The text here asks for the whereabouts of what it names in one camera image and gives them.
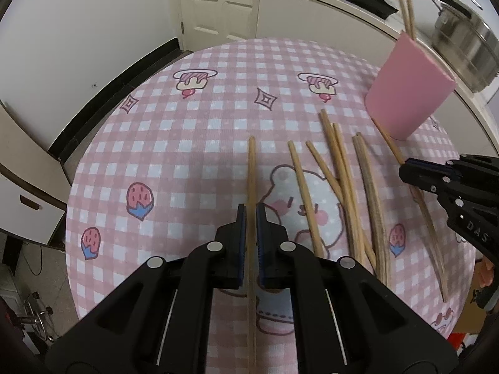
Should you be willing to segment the right hand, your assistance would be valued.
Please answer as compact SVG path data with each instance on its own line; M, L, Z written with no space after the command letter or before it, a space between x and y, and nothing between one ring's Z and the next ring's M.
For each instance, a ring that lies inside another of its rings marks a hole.
M475 272L478 277L480 288L490 286L494 280L494 264L487 258L483 257L476 264Z

